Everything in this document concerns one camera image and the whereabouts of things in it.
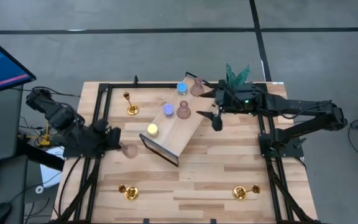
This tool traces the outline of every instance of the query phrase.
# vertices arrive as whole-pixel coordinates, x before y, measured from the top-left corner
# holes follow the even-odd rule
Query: tilted wooden board
[[[194,79],[186,77],[183,82],[187,84],[187,94],[179,95],[177,90],[175,90],[170,95],[170,99],[167,101],[167,103],[171,103],[174,107],[173,116],[169,118],[166,117],[161,106],[160,111],[152,121],[152,123],[158,126],[158,136],[150,136],[147,134],[147,131],[143,133],[145,137],[149,138],[152,142],[157,143],[163,148],[162,150],[154,148],[154,150],[158,150],[161,154],[166,154],[166,151],[168,151],[170,154],[175,156],[170,159],[171,161],[177,160],[190,138],[202,122],[204,117],[196,113],[196,111],[209,111],[210,107],[214,103],[213,98],[195,97],[190,93],[190,88],[194,85]],[[203,88],[205,93],[212,90],[205,85],[203,85]],[[176,110],[182,100],[186,100],[188,102],[188,106],[191,110],[191,115],[187,119],[180,119],[176,114]],[[171,157],[168,154],[163,156],[166,158]]]
[[[92,120],[98,85],[86,82],[83,87],[78,112],[87,124]],[[267,83],[267,87],[270,93],[286,97],[284,85]],[[122,97],[125,91],[131,93],[131,101],[140,107],[136,116],[126,113],[127,101]],[[179,168],[162,161],[143,146],[139,133],[144,132],[174,92],[174,88],[113,90],[108,120],[111,126],[122,128],[122,141],[137,144],[140,153],[135,159],[128,159],[120,152],[106,153],[101,161],[92,222],[142,223],[144,218],[149,218],[151,223],[209,223],[215,218],[218,223],[275,223],[266,165],[257,140],[257,118],[224,114],[220,132],[213,131],[211,122],[204,119],[182,152]],[[277,128],[292,125],[281,117],[274,121]],[[66,161],[61,183],[74,161]],[[290,193],[306,214],[317,218],[305,168],[292,158],[283,158],[283,162]],[[82,169],[83,160],[68,179],[62,210],[78,192]],[[139,198],[127,201],[117,191],[120,184],[138,187]],[[260,194],[249,194],[245,202],[233,199],[231,191],[235,186],[250,189],[254,184],[261,186]],[[280,191],[278,194],[285,218]],[[83,201],[82,218],[87,203],[88,196]]]

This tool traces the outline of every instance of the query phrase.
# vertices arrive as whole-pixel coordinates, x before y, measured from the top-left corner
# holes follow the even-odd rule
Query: wire
[[[35,205],[35,203],[33,202],[33,203],[32,203],[32,206],[31,206],[31,210],[30,210],[29,216],[28,216],[27,219],[25,220],[24,224],[27,224],[27,222],[29,221],[29,218],[30,218],[30,216],[31,216],[31,212],[32,212],[32,210],[34,209],[34,205]]]
[[[40,214],[42,211],[44,211],[47,206],[48,206],[48,203],[49,203],[49,198],[47,200],[47,203],[45,203],[45,205],[38,211],[38,212],[35,212],[34,214],[31,215],[31,213],[29,213],[28,215],[24,215],[24,216],[34,216],[34,215],[38,215]]]
[[[55,205],[53,205],[53,211],[56,213],[56,216],[57,217],[60,217],[60,215],[57,213],[57,211],[56,211],[56,208],[55,208]]]
[[[53,90],[53,89],[51,89],[51,88],[42,87],[42,86],[37,86],[37,87],[34,87],[34,88],[46,88],[46,89],[48,89],[48,90],[50,90],[50,91],[53,91],[53,93],[51,93],[51,94],[54,94],[54,95],[81,97],[80,95],[75,95],[75,94],[60,93],[60,92],[55,91],[55,90]],[[12,89],[13,89],[13,90],[19,90],[19,91],[29,91],[29,92],[32,91],[32,90],[26,90],[26,89],[21,90],[21,89],[18,89],[18,88],[12,88]]]
[[[47,138],[41,136],[42,134],[38,134],[38,133],[37,133],[37,136],[34,136],[34,135],[28,133],[27,131],[23,131],[23,130],[19,130],[19,131],[22,132],[22,133],[24,133],[24,134],[26,134],[26,135],[28,135],[28,136],[30,136],[30,137],[36,137],[36,140],[37,140],[38,138],[43,138],[43,139],[49,141]]]
[[[67,184],[67,180],[68,178],[70,177],[71,173],[73,172],[74,170],[74,167],[77,165],[78,161],[80,161],[81,157],[77,158],[77,160],[74,162],[74,164],[72,165],[72,167],[70,168],[70,171],[68,171],[67,173],[67,177],[63,183],[63,187],[62,187],[62,191],[60,192],[60,196],[59,196],[59,204],[58,204],[58,217],[60,215],[62,215],[60,212],[62,210],[62,198],[63,198],[63,192],[65,191],[65,187],[66,187],[66,184]]]
[[[303,123],[303,122],[307,122],[307,121],[294,121],[293,123],[296,124],[296,123]]]
[[[19,127],[21,128],[27,128],[27,129],[33,129],[33,130],[43,130],[45,127],[26,127],[26,126],[23,126],[23,125],[19,125]]]
[[[307,171],[308,169],[306,168],[306,164],[305,162],[303,162],[303,160],[300,157],[294,157],[296,160],[298,160],[300,163],[302,163],[302,165],[305,167],[305,170]]]
[[[316,108],[316,107],[320,107],[320,106],[326,106],[326,105],[328,105],[328,104],[330,104],[330,103],[331,103],[331,100],[325,102],[325,103],[322,104],[322,105],[316,104],[316,105],[309,106],[309,107],[307,107],[307,108],[301,110],[299,113],[297,113],[297,114],[294,115],[294,116],[287,116],[287,115],[285,115],[285,114],[283,114],[283,113],[280,113],[280,115],[283,116],[283,118],[285,118],[285,119],[294,119],[294,118],[298,117],[299,115],[302,115],[302,113],[304,113],[305,111],[308,111],[308,110],[310,110],[310,109],[313,109],[313,108]]]
[[[30,218],[37,218],[37,217],[51,217],[50,215],[36,215],[36,216],[31,216],[29,217],[28,219]]]
[[[59,174],[61,174],[61,173],[62,173],[62,172],[57,173],[57,174],[54,175],[51,179],[45,181],[44,183],[35,184],[35,185],[33,185],[33,186],[30,186],[30,187],[28,187],[28,188],[22,190],[20,193],[18,193],[17,195],[15,195],[15,197],[13,197],[12,200],[9,201],[9,203],[12,203],[13,200],[15,200],[19,195],[25,193],[27,190],[29,190],[29,189],[31,189],[31,188],[33,188],[33,187],[39,186],[39,185],[41,185],[41,184],[42,184],[42,185],[47,184],[47,183],[50,182],[53,178],[55,178],[57,175],[59,175]]]
[[[352,121],[352,123],[349,125],[349,128],[347,129],[347,139],[349,140],[349,143],[351,144],[353,150],[355,150],[355,152],[358,153],[358,150],[356,149],[356,147],[354,147],[353,143],[352,143],[352,140],[351,140],[351,128],[352,128],[352,124],[355,123],[357,120],[355,121]]]
[[[27,125],[27,127],[29,128],[30,126],[29,126],[29,124],[27,124],[27,120],[25,119],[25,117],[23,117],[23,116],[20,116],[20,118],[22,118],[22,119],[24,120],[24,122],[25,122],[25,125]]]

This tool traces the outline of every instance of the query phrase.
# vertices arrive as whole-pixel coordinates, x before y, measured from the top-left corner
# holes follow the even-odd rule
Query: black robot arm
[[[44,87],[33,88],[26,104],[43,113],[49,125],[63,136],[60,144],[65,147],[64,157],[96,158],[107,150],[121,148],[121,129],[108,128],[109,123],[103,119],[85,126],[81,115],[70,105],[54,101],[51,92]]]
[[[252,114],[266,117],[284,116],[293,119],[299,115],[314,116],[313,119],[295,125],[286,130],[276,131],[273,142],[288,141],[292,138],[325,129],[337,131],[346,126],[342,109],[331,101],[286,100],[282,96],[267,93],[252,83],[245,83],[230,89],[224,80],[220,80],[218,88],[200,97],[215,98],[218,112],[197,111],[213,122],[215,131],[222,130],[222,113]]]

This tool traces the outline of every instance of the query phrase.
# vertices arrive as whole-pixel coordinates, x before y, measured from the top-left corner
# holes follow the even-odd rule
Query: wooden table
[[[98,82],[86,82],[81,94],[78,112],[87,124],[92,120],[98,85]],[[267,83],[267,87],[270,93],[286,97],[282,83]],[[127,101],[122,97],[125,91],[131,94],[131,102],[140,107],[139,114],[126,113]],[[108,121],[111,126],[122,129],[123,142],[138,145],[140,154],[135,159],[127,159],[120,152],[106,153],[101,161],[92,222],[142,223],[144,218],[149,218],[151,223],[209,223],[215,218],[218,223],[275,223],[266,164],[257,140],[260,130],[256,117],[225,114],[221,132],[215,132],[211,122],[203,120],[180,156],[179,168],[143,146],[139,133],[153,121],[173,91],[175,89],[169,88],[113,90]],[[274,120],[277,128],[292,125],[291,120],[281,117]],[[61,183],[74,161],[66,161]],[[306,214],[317,218],[305,168],[293,158],[283,158],[283,163],[290,193]],[[83,159],[68,180],[62,208],[66,208],[78,192],[82,170]],[[136,186],[139,198],[127,201],[124,194],[117,191],[120,184]],[[233,199],[231,192],[235,186],[250,189],[254,184],[261,186],[260,194],[249,194],[245,202]],[[278,194],[286,219],[282,195]],[[86,195],[82,218],[87,203]]]

